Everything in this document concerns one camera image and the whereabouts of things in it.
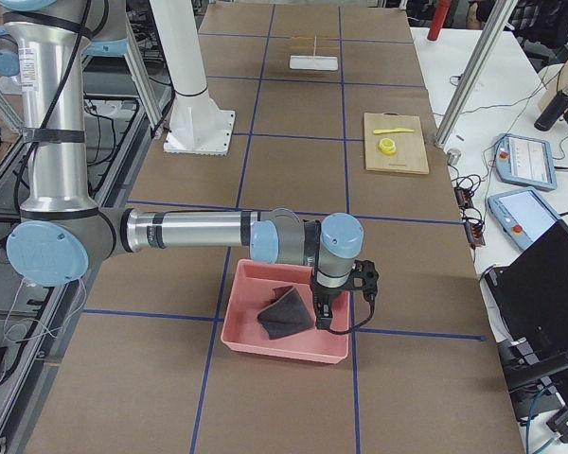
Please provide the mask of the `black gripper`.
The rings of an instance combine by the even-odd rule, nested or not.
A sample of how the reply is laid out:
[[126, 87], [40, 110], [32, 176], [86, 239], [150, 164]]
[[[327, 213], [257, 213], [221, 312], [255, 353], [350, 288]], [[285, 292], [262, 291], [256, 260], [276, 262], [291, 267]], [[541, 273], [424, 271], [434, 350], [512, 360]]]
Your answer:
[[311, 293], [316, 328], [330, 329], [333, 319], [332, 302], [344, 291], [360, 291], [369, 306], [374, 307], [379, 278], [375, 264], [370, 260], [355, 260], [350, 273], [337, 279], [326, 278], [315, 269], [311, 276]]

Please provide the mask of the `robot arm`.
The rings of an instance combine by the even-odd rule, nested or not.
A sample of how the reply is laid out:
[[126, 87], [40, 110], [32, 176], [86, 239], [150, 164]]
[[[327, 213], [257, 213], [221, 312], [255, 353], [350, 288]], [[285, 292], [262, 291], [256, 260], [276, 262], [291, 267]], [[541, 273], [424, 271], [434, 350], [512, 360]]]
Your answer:
[[81, 55], [90, 43], [123, 31], [125, 5], [6, 1], [3, 10], [6, 32], [18, 46], [27, 145], [29, 195], [7, 240], [9, 263], [19, 274], [59, 287], [120, 253], [244, 246], [257, 262], [311, 268], [320, 329], [329, 329], [342, 292], [376, 300], [379, 275], [371, 261], [359, 259], [364, 229], [349, 214], [304, 221], [287, 209], [145, 213], [98, 206], [88, 189]]
[[257, 262], [307, 265], [324, 273], [321, 226], [294, 213], [144, 213], [103, 210], [87, 187], [81, 50], [90, 32], [17, 16], [0, 27], [0, 74], [24, 90], [28, 198], [7, 256], [27, 280], [59, 287], [120, 253], [174, 246], [246, 246]]

